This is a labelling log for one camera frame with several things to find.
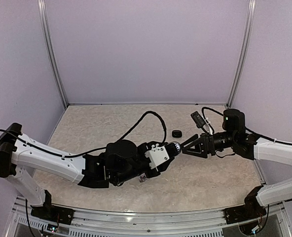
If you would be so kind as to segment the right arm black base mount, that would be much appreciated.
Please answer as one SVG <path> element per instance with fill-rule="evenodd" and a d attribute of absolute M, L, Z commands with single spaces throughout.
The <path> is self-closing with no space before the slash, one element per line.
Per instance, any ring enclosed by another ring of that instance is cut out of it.
<path fill-rule="evenodd" d="M 224 210 L 227 224 L 243 222 L 267 214 L 266 207 L 261 206 L 256 199 L 257 193 L 261 188 L 263 188 L 263 185 L 253 188 L 244 198 L 243 205 L 226 208 Z"/>

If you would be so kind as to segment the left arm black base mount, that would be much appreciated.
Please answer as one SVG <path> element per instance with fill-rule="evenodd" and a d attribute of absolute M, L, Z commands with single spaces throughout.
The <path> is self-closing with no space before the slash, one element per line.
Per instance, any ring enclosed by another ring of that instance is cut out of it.
<path fill-rule="evenodd" d="M 74 210 L 71 208 L 52 204 L 51 194 L 44 190 L 44 201 L 41 206 L 31 205 L 31 215 L 42 220 L 56 222 L 57 224 L 71 225 Z"/>

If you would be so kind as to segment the black earbud charging case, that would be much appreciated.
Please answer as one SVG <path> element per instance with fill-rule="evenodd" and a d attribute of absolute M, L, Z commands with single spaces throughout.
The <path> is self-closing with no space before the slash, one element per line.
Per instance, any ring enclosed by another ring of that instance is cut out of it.
<path fill-rule="evenodd" d="M 180 130 L 173 130 L 171 134 L 173 138 L 181 138 L 183 136 L 183 133 Z"/>

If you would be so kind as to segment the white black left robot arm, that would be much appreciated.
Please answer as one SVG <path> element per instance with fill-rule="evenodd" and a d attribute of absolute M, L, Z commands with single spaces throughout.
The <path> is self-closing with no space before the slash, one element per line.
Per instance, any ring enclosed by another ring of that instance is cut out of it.
<path fill-rule="evenodd" d="M 136 146 L 132 141 L 121 139 L 107 144 L 97 156 L 90 152 L 72 155 L 35 141 L 21 129 L 21 124 L 13 123 L 6 130 L 0 130 L 0 178 L 12 183 L 48 220 L 54 219 L 57 208 L 51 204 L 50 193 L 33 181 L 24 171 L 25 167 L 60 176 L 82 187 L 108 188 L 142 174 L 147 178 L 159 176 L 181 151 L 175 142 Z"/>

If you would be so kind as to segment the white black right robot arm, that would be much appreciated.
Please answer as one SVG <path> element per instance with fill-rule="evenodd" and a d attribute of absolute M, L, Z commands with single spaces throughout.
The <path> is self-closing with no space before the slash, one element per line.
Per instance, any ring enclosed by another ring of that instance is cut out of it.
<path fill-rule="evenodd" d="M 231 148 L 233 153 L 249 160 L 274 161 L 292 166 L 292 143 L 279 141 L 251 131 L 245 126 L 245 114 L 237 109 L 226 109 L 223 132 L 195 134 L 182 143 L 182 153 L 207 158 L 218 151 Z M 240 214 L 245 219 L 256 215 L 260 207 L 292 200 L 292 178 L 273 185 L 254 188 L 246 197 Z"/>

